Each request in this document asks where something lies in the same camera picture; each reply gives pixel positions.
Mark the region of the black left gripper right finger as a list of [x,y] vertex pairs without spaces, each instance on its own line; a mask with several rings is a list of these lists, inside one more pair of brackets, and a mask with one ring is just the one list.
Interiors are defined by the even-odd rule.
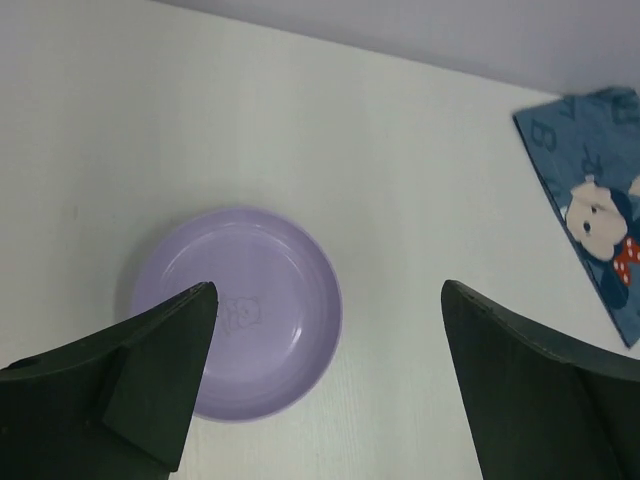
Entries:
[[521,316],[459,281],[441,307],[486,479],[636,479],[639,362]]

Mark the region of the purple plastic plate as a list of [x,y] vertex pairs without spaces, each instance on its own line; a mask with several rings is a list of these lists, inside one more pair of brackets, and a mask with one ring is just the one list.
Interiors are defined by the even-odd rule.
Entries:
[[343,308],[337,275],[309,233],[250,207],[188,220],[141,266],[130,312],[200,282],[215,284],[218,310],[195,415],[256,420],[316,385],[333,360]]

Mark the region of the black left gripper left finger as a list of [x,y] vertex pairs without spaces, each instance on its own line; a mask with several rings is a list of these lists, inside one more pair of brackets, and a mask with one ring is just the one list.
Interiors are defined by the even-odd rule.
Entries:
[[166,479],[177,471],[218,293],[202,282],[1,371],[4,479]]

